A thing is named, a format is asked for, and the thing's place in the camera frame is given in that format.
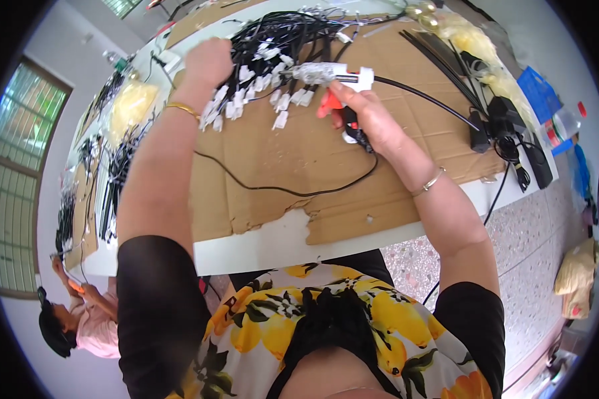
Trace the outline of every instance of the person in pink shirt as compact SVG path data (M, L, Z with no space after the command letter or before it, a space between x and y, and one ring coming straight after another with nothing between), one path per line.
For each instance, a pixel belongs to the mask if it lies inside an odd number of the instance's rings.
M51 303L44 288L38 289L42 310L39 324L47 345L62 357L71 355L71 349L86 349L96 356L117 359L117 293L115 277L108 280L108 289L100 294L88 283L82 284L84 293L69 284L62 260L53 259L53 269L71 297L69 309Z

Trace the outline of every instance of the woman's left hand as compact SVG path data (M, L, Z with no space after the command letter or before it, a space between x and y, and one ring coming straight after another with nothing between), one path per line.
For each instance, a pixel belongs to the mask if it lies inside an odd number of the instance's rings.
M95 285L84 283L82 284L82 289L84 290L84 293L81 293L80 296L87 302L97 303L102 297Z
M185 81L215 89L233 72L231 41L210 38L193 47L184 58Z

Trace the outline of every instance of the orange tool handle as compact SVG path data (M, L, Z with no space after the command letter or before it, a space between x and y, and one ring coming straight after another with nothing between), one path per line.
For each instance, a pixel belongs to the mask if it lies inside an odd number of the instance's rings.
M69 279L69 286L74 289L77 292L80 292L81 294L84 294L84 290L82 289L82 287L80 285L78 285L78 283L74 282L73 280Z

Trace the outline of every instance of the desk surface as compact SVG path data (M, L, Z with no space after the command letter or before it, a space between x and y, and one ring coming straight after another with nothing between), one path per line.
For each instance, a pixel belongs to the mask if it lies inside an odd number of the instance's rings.
M269 0L256 4L199 30L174 45L169 51L183 57L188 50L202 40L214 36L226 37L239 30L239 23L222 23L223 20L253 20L272 11L296 10L304 5L306 5L305 0ZM368 14L396 12L396 9L389 4L372 0L346 3L341 7L347 8L352 13L355 11ZM165 44L166 39L160 35L138 51L133 65L141 76L146 76L149 73L150 52L159 53ZM182 68L183 65L180 63L170 72L170 76L173 77ZM147 83L160 87L161 90L155 104L158 104L158 108L161 108L170 91L169 81L159 68L154 67ZM93 124L89 127L89 130L95 132L97 126ZM544 153L550 164L552 175L554 179L557 179L558 174L552 154L547 149L544 149ZM523 151L520 151L520 156L523 167L531 172L532 168ZM481 215L488 212L499 189L500 181L503 179L503 172L499 173L496 178L497 181L494 183L482 183L477 180L461 185L461 188ZM533 177L531 179L532 183L525 193L522 193L519 189L516 179L507 179L496 203L496 209L537 191L536 181ZM308 215L300 209L295 209L287 212L281 219L264 224L258 230L195 243L194 254L197 272L199 275L220 275L286 267L381 248L425 234L422 223L417 222L332 244L306 245L308 220ZM85 273L114 276L117 272L116 254L116 246L107 245L100 241L98 251L85 260Z

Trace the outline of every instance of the black short sleeve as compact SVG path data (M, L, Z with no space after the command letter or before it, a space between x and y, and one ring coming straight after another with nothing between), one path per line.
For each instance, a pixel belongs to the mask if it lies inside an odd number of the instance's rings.
M179 387L211 317L188 252L155 235L117 252L120 370L131 399L162 399Z
M493 398L501 398L506 357L501 299L475 283L456 283L439 294L433 314L468 349Z

